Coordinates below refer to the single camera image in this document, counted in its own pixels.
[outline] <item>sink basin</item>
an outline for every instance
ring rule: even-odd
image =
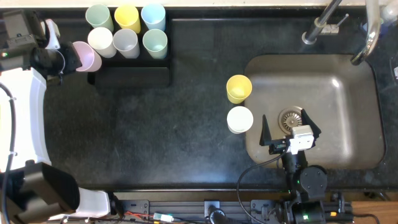
[[[305,151],[309,164],[330,169],[370,169],[384,156],[376,84],[367,63],[354,66],[351,55],[262,55],[245,75],[252,82],[245,106],[254,116],[246,149],[257,163],[269,160],[259,145],[262,115],[273,139],[301,124],[304,108],[322,130],[316,146]],[[276,167],[276,162],[269,167]]]

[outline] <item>white wall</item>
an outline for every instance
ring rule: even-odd
[[[89,7],[93,4],[143,6],[158,2],[165,6],[326,6],[331,0],[0,0],[0,7]],[[386,4],[390,0],[379,0]],[[363,6],[364,0],[343,0],[341,6]]]

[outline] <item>faucet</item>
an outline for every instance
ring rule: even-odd
[[[316,18],[308,32],[304,32],[302,40],[304,43],[310,45],[317,41],[318,35],[321,34],[323,28],[326,26],[327,20],[332,13],[336,10],[342,0],[332,0],[326,7],[320,17]],[[373,51],[377,44],[380,34],[380,10],[378,0],[365,0],[366,14],[368,17],[368,34],[366,37],[365,46],[351,58],[353,65],[359,65],[363,62]]]

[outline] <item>drain strainer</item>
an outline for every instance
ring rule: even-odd
[[[292,128],[303,125],[301,110],[298,106],[291,106],[280,112],[278,122],[284,133],[290,134]]]

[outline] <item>cup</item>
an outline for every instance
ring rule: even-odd
[[[88,44],[102,57],[111,58],[116,54],[112,40],[112,32],[105,27],[95,28],[88,34]]]
[[[160,29],[164,31],[166,28],[166,10],[161,4],[146,5],[141,10],[141,17],[150,30]]]
[[[73,46],[80,57],[82,66],[76,68],[78,72],[95,72],[101,68],[101,56],[95,52],[87,43],[76,41]]]
[[[226,121],[232,133],[241,134],[253,125],[253,114],[244,106],[235,106],[229,111]]]
[[[226,92],[231,103],[242,103],[251,93],[250,79],[244,75],[234,75],[226,83]]]
[[[114,19],[122,29],[131,29],[137,34],[141,31],[138,10],[132,5],[118,7],[114,12]]]
[[[148,30],[142,38],[142,43],[153,58],[162,59],[167,56],[167,35],[163,31]]]
[[[131,29],[117,31],[113,36],[113,45],[125,58],[139,56],[138,37]]]
[[[86,11],[86,20],[94,28],[105,27],[113,32],[113,22],[108,7],[97,4]]]

